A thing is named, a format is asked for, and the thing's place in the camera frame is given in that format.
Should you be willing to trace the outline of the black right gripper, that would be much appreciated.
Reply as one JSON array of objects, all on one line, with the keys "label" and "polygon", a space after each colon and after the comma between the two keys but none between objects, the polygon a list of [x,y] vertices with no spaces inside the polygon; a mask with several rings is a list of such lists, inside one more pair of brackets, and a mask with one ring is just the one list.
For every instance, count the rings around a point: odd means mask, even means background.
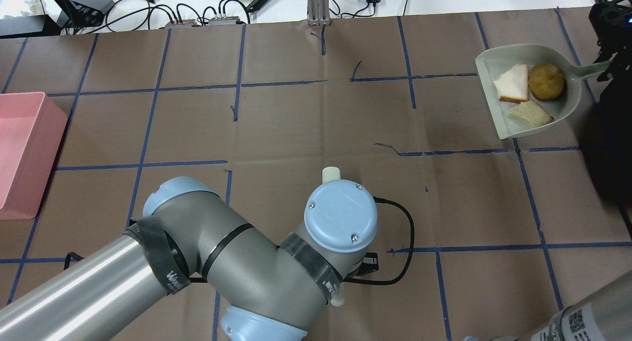
[{"label": "black right gripper", "polygon": [[630,79],[632,64],[631,0],[594,0],[589,12],[599,56],[594,61],[610,65],[597,77],[598,82]]}]

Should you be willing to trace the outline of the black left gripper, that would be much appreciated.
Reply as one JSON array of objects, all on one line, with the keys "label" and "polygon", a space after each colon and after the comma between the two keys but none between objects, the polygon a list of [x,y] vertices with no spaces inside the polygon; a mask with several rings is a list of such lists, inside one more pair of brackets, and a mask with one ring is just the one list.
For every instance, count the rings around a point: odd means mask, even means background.
[{"label": "black left gripper", "polygon": [[365,276],[379,271],[379,256],[376,252],[366,252],[359,266],[354,271],[354,277]]}]

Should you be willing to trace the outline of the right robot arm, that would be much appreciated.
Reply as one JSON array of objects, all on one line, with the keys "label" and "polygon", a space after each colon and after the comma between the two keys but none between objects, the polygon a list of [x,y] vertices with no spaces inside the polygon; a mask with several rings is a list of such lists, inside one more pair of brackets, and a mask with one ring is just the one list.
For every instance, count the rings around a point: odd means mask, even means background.
[{"label": "right robot arm", "polygon": [[[555,49],[513,44],[487,49],[475,59],[481,88],[500,139],[530,136],[574,113],[583,82],[603,83],[597,112],[612,129],[609,138],[631,146],[631,0],[594,0],[589,12],[599,46],[592,64],[575,65]],[[561,92],[551,100],[531,93],[527,80],[539,64],[553,64],[563,75]],[[631,273],[557,312],[522,341],[629,341]]]}]

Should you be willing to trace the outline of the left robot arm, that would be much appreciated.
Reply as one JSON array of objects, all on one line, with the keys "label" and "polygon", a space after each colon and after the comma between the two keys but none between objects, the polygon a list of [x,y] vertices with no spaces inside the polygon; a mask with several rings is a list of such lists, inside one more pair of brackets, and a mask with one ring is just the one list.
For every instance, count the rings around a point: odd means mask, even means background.
[{"label": "left robot arm", "polygon": [[316,188],[276,244],[206,186],[176,177],[122,237],[2,309],[1,339],[110,340],[199,274],[230,303],[221,327],[233,341],[300,341],[376,232],[375,201],[356,182]]}]

